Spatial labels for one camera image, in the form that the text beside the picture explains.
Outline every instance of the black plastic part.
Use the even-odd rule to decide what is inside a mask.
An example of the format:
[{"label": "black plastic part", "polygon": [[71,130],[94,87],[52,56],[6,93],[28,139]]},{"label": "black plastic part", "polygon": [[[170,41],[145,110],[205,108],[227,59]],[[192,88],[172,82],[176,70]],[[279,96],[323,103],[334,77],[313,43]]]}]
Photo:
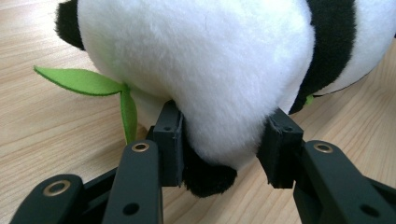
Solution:
[{"label": "black plastic part", "polygon": [[393,208],[393,211],[396,213],[396,189],[393,189],[390,186],[379,183],[378,181],[370,179],[368,177],[366,178],[370,181],[370,184],[376,189],[376,191],[382,196],[382,198],[388,202],[388,204]]},{"label": "black plastic part", "polygon": [[163,157],[163,187],[181,186],[184,169],[182,125],[183,116],[175,102],[167,102],[152,132],[153,141]]},{"label": "black plastic part", "polygon": [[163,223],[159,164],[152,141],[135,141],[124,149],[103,223]]},{"label": "black plastic part", "polygon": [[338,147],[308,142],[301,162],[310,181],[297,180],[294,199],[304,224],[395,223],[391,205]]},{"label": "black plastic part", "polygon": [[117,168],[104,173],[84,185],[87,207],[73,223],[101,223]]},{"label": "black plastic part", "polygon": [[275,189],[291,189],[294,183],[296,149],[301,148],[304,131],[281,109],[265,124],[257,158]]},{"label": "black plastic part", "polygon": [[25,198],[11,223],[68,223],[85,207],[82,180],[77,175],[56,175]]}]

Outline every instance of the stuffed panda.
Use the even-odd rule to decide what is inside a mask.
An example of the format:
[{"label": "stuffed panda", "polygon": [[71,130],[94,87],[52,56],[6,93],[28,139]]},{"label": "stuffed panda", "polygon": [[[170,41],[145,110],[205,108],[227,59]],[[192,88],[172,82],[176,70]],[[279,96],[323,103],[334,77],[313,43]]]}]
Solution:
[{"label": "stuffed panda", "polygon": [[183,174],[199,197],[222,193],[256,156],[266,118],[368,74],[396,32],[396,0],[72,0],[58,35],[126,83],[138,121],[183,113]]}]

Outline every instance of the white fur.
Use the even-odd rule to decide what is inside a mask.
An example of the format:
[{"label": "white fur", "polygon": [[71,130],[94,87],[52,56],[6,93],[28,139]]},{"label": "white fur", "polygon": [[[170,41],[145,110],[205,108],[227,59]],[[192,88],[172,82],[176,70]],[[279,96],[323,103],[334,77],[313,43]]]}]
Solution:
[{"label": "white fur", "polygon": [[318,95],[341,90],[368,74],[396,33],[396,0],[355,0],[355,8],[357,38],[352,57],[340,77]]},{"label": "white fur", "polygon": [[314,44],[302,0],[79,0],[78,17],[97,68],[131,86],[139,122],[173,99],[198,155],[235,169],[255,157],[265,118],[289,111]]}]

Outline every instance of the green bamboo leaf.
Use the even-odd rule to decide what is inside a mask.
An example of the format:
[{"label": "green bamboo leaf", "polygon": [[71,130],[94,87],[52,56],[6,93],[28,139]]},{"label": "green bamboo leaf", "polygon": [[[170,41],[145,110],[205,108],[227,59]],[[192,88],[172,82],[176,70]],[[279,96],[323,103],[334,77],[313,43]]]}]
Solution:
[{"label": "green bamboo leaf", "polygon": [[55,69],[35,66],[35,71],[64,89],[84,95],[107,96],[124,89],[122,84],[84,69]]},{"label": "green bamboo leaf", "polygon": [[125,141],[128,145],[136,139],[137,111],[134,100],[130,95],[130,90],[126,84],[123,85],[123,91],[121,92],[120,107]]}]

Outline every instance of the wood grain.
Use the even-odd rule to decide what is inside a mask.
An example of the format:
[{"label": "wood grain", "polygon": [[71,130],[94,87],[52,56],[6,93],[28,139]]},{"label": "wood grain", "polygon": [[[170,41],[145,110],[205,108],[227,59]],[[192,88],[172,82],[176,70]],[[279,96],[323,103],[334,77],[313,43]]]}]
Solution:
[{"label": "wood grain", "polygon": [[[89,181],[117,166],[124,146],[117,97],[77,95],[33,72],[35,64],[94,70],[85,52],[55,34],[60,2],[0,3],[0,223],[42,180],[69,173]],[[334,143],[364,175],[396,188],[395,41],[370,75],[292,117],[305,140]],[[268,186],[254,162],[220,196],[197,199],[184,188],[164,188],[164,221],[300,223],[291,194]]]}]

